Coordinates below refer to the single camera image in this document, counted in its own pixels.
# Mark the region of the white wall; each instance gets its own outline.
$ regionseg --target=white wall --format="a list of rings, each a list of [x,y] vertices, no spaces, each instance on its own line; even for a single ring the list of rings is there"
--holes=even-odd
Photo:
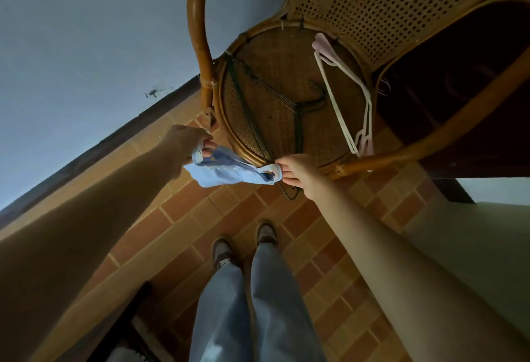
[[[407,236],[530,339],[530,206],[443,202]]]
[[[0,209],[199,72],[186,0],[0,0]],[[218,56],[284,0],[207,0]]]
[[[475,202],[530,205],[530,178],[459,178]]]

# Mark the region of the round chair seat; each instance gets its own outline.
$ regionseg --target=round chair seat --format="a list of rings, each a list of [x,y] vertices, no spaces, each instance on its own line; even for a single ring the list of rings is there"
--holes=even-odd
[[[274,27],[247,37],[233,50],[233,56],[247,64],[252,73],[261,78],[292,102],[319,98],[325,83],[311,47],[317,30],[299,27]],[[337,55],[362,80],[361,67],[355,57],[338,42],[333,43]],[[275,158],[295,152],[295,113],[283,104],[264,84],[251,79],[245,66],[235,62],[234,70],[241,91],[248,104],[255,125],[271,151],[267,155],[256,140],[234,81],[221,62],[219,94],[216,104],[222,125],[228,130],[234,149],[254,164],[265,164]],[[353,137],[361,130],[365,99],[359,85],[339,68],[324,64],[324,70],[342,116]],[[347,157],[350,153],[339,122],[328,96],[323,107],[301,116],[303,152],[316,157],[319,166],[326,166]]]

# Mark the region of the leg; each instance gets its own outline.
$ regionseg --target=leg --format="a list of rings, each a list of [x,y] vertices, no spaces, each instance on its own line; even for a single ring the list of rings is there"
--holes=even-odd
[[[219,241],[224,240],[218,239],[213,247],[218,270],[199,299],[190,362],[252,361],[250,315],[243,273],[231,261],[232,249],[228,242],[216,246]]]
[[[298,285],[276,249],[276,238],[272,226],[262,225],[252,262],[250,287],[256,314],[258,362],[325,362]]]

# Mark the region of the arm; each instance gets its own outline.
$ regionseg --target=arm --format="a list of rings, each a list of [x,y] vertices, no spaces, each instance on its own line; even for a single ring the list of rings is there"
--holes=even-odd
[[[413,360],[522,361],[530,347],[476,294],[356,204],[305,155],[280,158],[340,239]]]
[[[119,238],[197,145],[202,129],[173,126],[162,142],[0,242],[0,316],[7,360],[25,360]],[[204,150],[204,155],[211,155]]]

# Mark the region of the sneaker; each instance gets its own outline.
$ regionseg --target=sneaker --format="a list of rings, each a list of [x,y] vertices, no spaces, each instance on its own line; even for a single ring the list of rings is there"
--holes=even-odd
[[[220,237],[214,241],[211,246],[211,258],[216,270],[227,263],[236,264],[236,254],[228,238]]]
[[[278,247],[278,235],[274,226],[270,222],[262,223],[258,227],[258,233],[256,234],[256,247],[262,243],[271,243],[275,247]]]

